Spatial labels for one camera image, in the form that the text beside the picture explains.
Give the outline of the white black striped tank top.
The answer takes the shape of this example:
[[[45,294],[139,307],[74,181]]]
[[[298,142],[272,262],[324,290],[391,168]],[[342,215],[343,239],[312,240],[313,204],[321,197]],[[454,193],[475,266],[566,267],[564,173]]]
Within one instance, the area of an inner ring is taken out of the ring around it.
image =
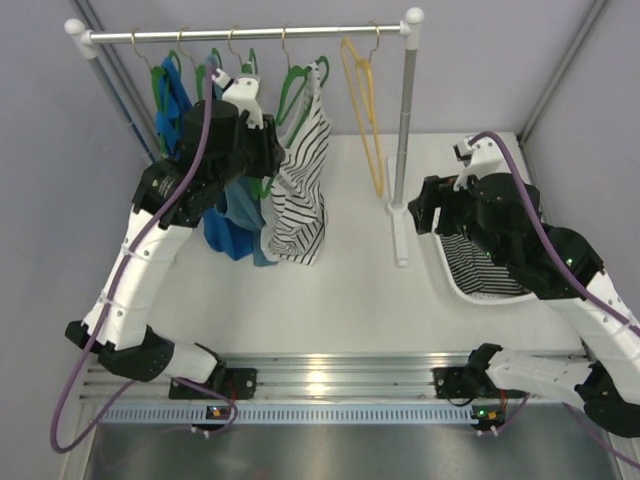
[[[315,61],[306,66],[312,69],[306,88],[280,127],[279,143],[283,136],[292,134],[292,123],[302,120],[308,108],[308,115],[290,148],[280,143],[285,157],[269,194],[276,217],[270,247],[280,261],[310,266],[319,256],[328,221],[321,179],[329,153],[332,123],[322,104],[320,79],[324,77],[325,67],[316,65]],[[298,87],[299,84],[292,86],[287,103]]]

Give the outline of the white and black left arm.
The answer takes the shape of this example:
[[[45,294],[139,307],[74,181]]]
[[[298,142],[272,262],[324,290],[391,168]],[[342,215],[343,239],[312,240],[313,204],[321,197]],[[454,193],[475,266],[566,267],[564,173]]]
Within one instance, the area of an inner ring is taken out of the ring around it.
[[[220,355],[155,333],[149,319],[171,263],[203,214],[240,178],[278,171],[284,150],[274,117],[263,115],[260,126],[249,120],[249,111],[232,103],[200,101],[184,113],[173,154],[144,170],[108,282],[89,313],[65,331],[110,373],[139,382],[184,378],[205,397],[225,388]]]

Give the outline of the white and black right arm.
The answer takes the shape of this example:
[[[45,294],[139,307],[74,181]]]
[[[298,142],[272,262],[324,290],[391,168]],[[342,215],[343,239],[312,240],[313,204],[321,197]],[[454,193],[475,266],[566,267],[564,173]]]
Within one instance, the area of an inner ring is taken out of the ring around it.
[[[409,211],[418,233],[460,239],[566,320],[592,360],[566,362],[484,343],[462,376],[475,397],[518,390],[566,403],[602,429],[639,435],[639,322],[578,232],[541,222],[538,190],[508,173],[428,176]]]

